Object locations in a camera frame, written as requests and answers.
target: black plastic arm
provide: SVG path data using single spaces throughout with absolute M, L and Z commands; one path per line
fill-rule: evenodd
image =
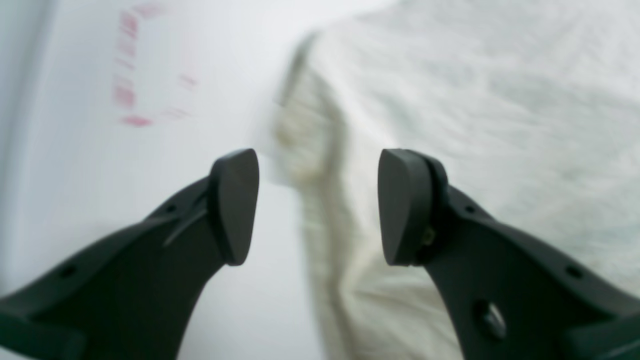
M 206 282 L 251 243 L 256 153 L 218 159 L 144 221 L 0 300 L 0 345 L 35 359 L 176 358 Z
M 640 359 L 640 300 L 494 220 L 438 160 L 384 150 L 378 201 L 387 263 L 424 266 L 466 360 Z

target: white sheet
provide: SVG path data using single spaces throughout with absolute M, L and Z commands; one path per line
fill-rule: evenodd
M 275 122 L 332 359 L 460 359 L 421 268 L 386 265 L 383 148 L 640 295 L 640 4 L 416 0 L 300 47 Z

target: crumpled white fabric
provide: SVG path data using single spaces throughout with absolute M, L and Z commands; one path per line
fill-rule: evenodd
M 640 296 L 640 2 L 415 0 L 301 45 L 275 122 L 331 359 L 461 359 L 421 268 L 387 266 L 383 148 Z

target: screw hole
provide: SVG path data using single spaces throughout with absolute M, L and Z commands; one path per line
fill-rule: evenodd
M 582 272 L 580 270 L 578 270 L 577 268 L 575 268 L 574 266 L 567 266 L 566 267 L 566 273 L 571 275 L 572 277 L 574 277 L 576 279 L 581 279 L 582 278 Z
M 60 277 L 62 279 L 72 277 L 76 273 L 76 271 L 77 268 L 74 265 L 69 265 L 60 272 Z

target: white wall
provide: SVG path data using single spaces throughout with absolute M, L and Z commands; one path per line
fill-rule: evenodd
M 0 288 L 4 284 L 4 250 L 7 234 L 6 182 L 11 155 L 18 150 L 27 97 L 32 90 L 39 52 L 46 41 L 48 14 L 54 1 L 0 1 Z
M 251 128 L 272 116 L 294 46 L 307 31 L 386 2 L 60 0 L 36 88 L 27 94 L 33 106 L 24 151 L 14 159 L 20 166 L 5 193 L 13 197 L 6 201 L 3 293 L 139 221 L 206 175 L 217 157 L 251 147 Z M 136 13 L 141 4 L 147 10 Z M 122 11 L 137 19 L 135 41 L 123 44 L 136 48 L 127 59 L 135 70 L 115 62 L 128 57 L 118 48 L 126 37 Z M 113 99 L 115 84 L 122 85 L 120 102 Z M 127 89 L 136 94 L 134 108 L 125 106 Z M 260 161 L 268 173 L 265 157 Z M 181 359 L 324 357 L 298 199 L 266 179 L 249 258 L 207 285 Z

